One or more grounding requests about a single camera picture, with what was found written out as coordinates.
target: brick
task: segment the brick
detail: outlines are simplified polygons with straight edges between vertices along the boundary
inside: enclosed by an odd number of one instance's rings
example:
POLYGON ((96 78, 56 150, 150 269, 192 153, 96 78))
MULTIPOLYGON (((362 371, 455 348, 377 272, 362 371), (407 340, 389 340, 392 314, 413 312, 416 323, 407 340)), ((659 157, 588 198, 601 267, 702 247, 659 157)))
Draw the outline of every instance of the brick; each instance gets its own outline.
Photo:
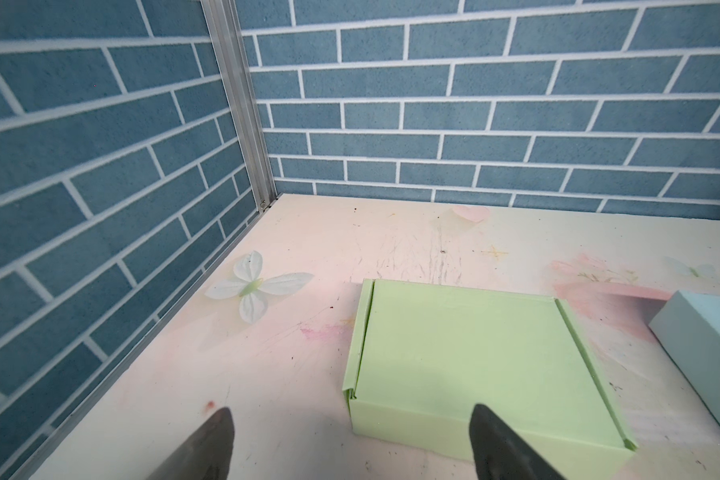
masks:
POLYGON ((347 179, 359 182, 394 183, 397 166, 393 162, 347 162, 347 179))
POLYGON ((336 33, 259 35, 259 52, 264 65, 336 63, 336 33))
POLYGON ((510 54, 620 50, 636 10, 520 17, 510 54))
POLYGON ((200 78, 190 45, 110 48, 128 91, 200 78))
POLYGON ((630 50, 720 47, 720 4, 648 8, 630 50))
POLYGON ((329 197, 382 198, 429 202, 432 190, 424 188, 368 187, 365 185, 317 184, 317 195, 329 197))
POLYGON ((680 174, 664 197, 720 200, 720 174, 680 174))
POLYGON ((402 59, 402 26, 342 30, 342 62, 402 59))
POLYGON ((310 24, 456 13, 458 0, 298 0, 295 6, 297 24, 310 24))
POLYGON ((208 225, 213 220, 214 216, 217 216, 230 206, 235 201, 235 198, 237 198, 237 192, 235 192, 235 185, 230 178, 201 201, 194 204, 182 214, 190 234, 194 235, 201 231, 205 225, 208 225))
POLYGON ((400 183, 470 187, 474 169, 473 165, 403 163, 400 165, 400 183))
POLYGON ((543 95, 554 62, 511 62, 456 65, 451 94, 543 95))
POLYGON ((254 211, 256 211, 256 202, 253 199, 253 192, 248 192, 221 217, 221 226, 225 232, 231 233, 254 211))
POLYGON ((443 160, 523 161, 530 137, 445 135, 443 160))
POLYGON ((221 178, 226 177, 233 172, 235 168, 242 165, 242 162, 240 144, 234 143, 207 160, 204 160, 200 165, 202 166, 202 172, 206 176, 208 185, 212 187, 219 183, 221 178))
POLYGON ((281 158, 280 162, 286 178, 344 180, 344 162, 339 160, 281 158))
POLYGON ((719 104, 719 100, 606 101, 593 130, 700 132, 719 104))
POLYGON ((136 282, 141 282, 185 243, 184 229, 174 220, 126 255, 125 264, 136 282))
POLYGON ((58 295, 200 195, 192 168, 108 216, 28 264, 48 291, 58 295))
POLYGON ((86 346, 80 345, 0 414, 0 466, 100 364, 86 346))
POLYGON ((275 128, 341 128, 338 104, 273 104, 275 128))
POLYGON ((595 212, 600 206, 598 198, 553 197, 551 195, 518 195, 512 206, 541 208, 543 210, 570 210, 595 212))
POLYGON ((435 158, 437 135, 311 134, 314 155, 435 158))
POLYGON ((85 203, 98 214, 160 179, 146 149, 112 160, 72 178, 85 203))
POLYGON ((624 170, 574 169, 565 187, 575 194, 635 195, 655 197, 661 192, 671 174, 663 172, 635 172, 624 170))
POLYGON ((560 65, 553 94, 661 93, 680 57, 572 60, 560 65))
POLYGON ((0 194, 181 125, 170 94, 0 132, 0 194))
POLYGON ((479 101, 406 103, 408 130, 485 130, 490 104, 479 101))
POLYGON ((307 155, 307 136, 265 132, 264 141, 270 154, 307 155))
POLYGON ((344 104, 346 128, 397 129, 400 104, 344 104))
POLYGON ((603 208, 606 214, 650 216, 679 216, 681 218, 708 218, 720 220, 720 205, 677 204, 636 200, 608 200, 603 208))
POLYGON ((427 23, 411 26, 409 58, 487 57, 501 55, 509 19, 427 23))
POLYGON ((442 204, 508 206, 511 197, 511 194, 438 190, 434 195, 434 201, 442 204))
POLYGON ((633 138, 536 137, 529 162, 543 164, 622 165, 633 138))
POLYGON ((251 80, 257 100, 301 97, 297 72, 253 72, 251 80))
POLYGON ((230 108, 221 80, 176 90, 176 99, 186 121, 230 108))
POLYGON ((170 175, 221 145, 219 131, 213 120, 184 130, 154 144, 157 161, 165 175, 170 175))
POLYGON ((308 98, 441 97, 448 66, 340 68, 302 73, 308 98))
POLYGON ((693 55, 672 86, 672 92, 720 92, 720 55, 693 55))
POLYGON ((0 392, 8 395, 130 291, 117 265, 100 274, 0 348, 0 392))
POLYGON ((0 206, 0 267, 83 221, 61 184, 0 206))
POLYGON ((45 302, 17 274, 0 279, 0 337, 14 328, 45 302))
POLYGON ((26 111, 120 94, 98 48, 0 54, 0 74, 26 111))
POLYGON ((594 108, 593 101, 500 101, 490 129, 584 131, 594 108))
POLYGON ((0 40, 145 36, 139 9, 131 0, 48 0, 23 8, 0 2, 0 40))
POLYGON ((720 140, 645 138, 630 165, 720 168, 720 140))
POLYGON ((565 178, 565 168, 488 167, 480 168, 478 187, 509 190, 557 191, 565 178))

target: light blue box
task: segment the light blue box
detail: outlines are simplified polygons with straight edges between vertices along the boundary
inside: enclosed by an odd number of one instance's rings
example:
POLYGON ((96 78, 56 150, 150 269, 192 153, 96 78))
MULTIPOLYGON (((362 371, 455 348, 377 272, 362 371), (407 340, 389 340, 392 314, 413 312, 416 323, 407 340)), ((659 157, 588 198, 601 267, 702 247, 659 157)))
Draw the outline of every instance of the light blue box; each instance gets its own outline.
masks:
POLYGON ((677 292, 648 327, 720 424, 720 296, 677 292))

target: box flap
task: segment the box flap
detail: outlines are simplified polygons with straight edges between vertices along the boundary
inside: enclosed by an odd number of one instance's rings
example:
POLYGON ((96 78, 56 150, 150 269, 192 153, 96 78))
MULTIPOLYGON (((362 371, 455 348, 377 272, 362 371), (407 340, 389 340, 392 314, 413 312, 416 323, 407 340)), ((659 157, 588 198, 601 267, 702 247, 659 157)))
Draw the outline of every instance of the box flap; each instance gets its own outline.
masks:
POLYGON ((616 403, 616 398, 614 397, 614 394, 609 388, 604 385, 606 377, 600 370, 600 366, 597 363, 597 358, 594 356, 592 351, 590 351, 589 346, 584 340, 582 331, 576 324, 576 316, 570 309, 570 305, 568 305, 568 302, 560 299, 556 299, 555 302, 557 303, 557 308, 560 309, 560 314, 562 315, 565 324, 568 326, 568 330, 570 330, 570 335, 574 338, 576 346, 579 348, 581 358, 584 359, 586 368, 590 370, 592 379, 597 386, 597 391, 600 392, 600 395, 603 397, 603 402, 605 403, 606 408, 608 408, 608 413, 614 420, 616 430, 619 431, 619 435, 621 435, 622 439, 624 440, 624 447, 632 450, 633 452, 636 451, 637 442, 634 438, 634 434, 630 430, 627 423, 624 421, 624 418, 621 416, 621 412, 618 408, 618 404, 616 403))
POLYGON ((355 387, 357 386, 358 374, 360 373, 362 348, 365 343, 365 329, 368 325, 368 316, 371 314, 373 283, 374 280, 365 279, 360 292, 360 302, 358 303, 358 312, 355 317, 355 329, 352 332, 352 343, 349 346, 347 368, 344 372, 344 383, 342 385, 344 397, 347 402, 355 396, 355 387))

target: flower petal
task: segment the flower petal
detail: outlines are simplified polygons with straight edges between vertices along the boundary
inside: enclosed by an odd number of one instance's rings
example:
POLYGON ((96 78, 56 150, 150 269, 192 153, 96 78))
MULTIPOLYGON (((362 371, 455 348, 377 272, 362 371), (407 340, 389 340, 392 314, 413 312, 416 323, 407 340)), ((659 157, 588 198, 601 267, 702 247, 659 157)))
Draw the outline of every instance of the flower petal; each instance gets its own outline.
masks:
POLYGON ((266 313, 266 297, 259 292, 251 292, 240 300, 240 317, 246 323, 254 323, 266 313))
POLYGON ((248 282, 240 280, 239 278, 222 280, 206 290, 206 296, 215 300, 230 298, 242 292, 242 289, 246 288, 246 285, 248 285, 248 282))
POLYGON ((313 277, 313 274, 304 273, 280 275, 275 278, 270 278, 269 280, 264 280, 264 283, 260 285, 259 290, 273 295, 296 293, 313 277))
POLYGON ((235 272, 235 275, 241 280, 253 282, 259 278, 262 272, 262 264, 264 264, 262 255, 254 250, 241 258, 240 261, 235 264, 234 268, 232 268, 232 271, 235 272))

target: box lid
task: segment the box lid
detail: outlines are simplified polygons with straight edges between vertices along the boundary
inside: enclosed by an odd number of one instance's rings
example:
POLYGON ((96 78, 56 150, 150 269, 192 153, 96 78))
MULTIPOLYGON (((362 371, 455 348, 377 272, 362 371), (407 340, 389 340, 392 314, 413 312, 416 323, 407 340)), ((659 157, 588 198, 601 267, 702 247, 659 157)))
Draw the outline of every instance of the box lid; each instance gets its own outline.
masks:
POLYGON ((388 280, 363 296, 348 396, 465 421, 481 402, 519 431, 634 447, 554 298, 388 280))

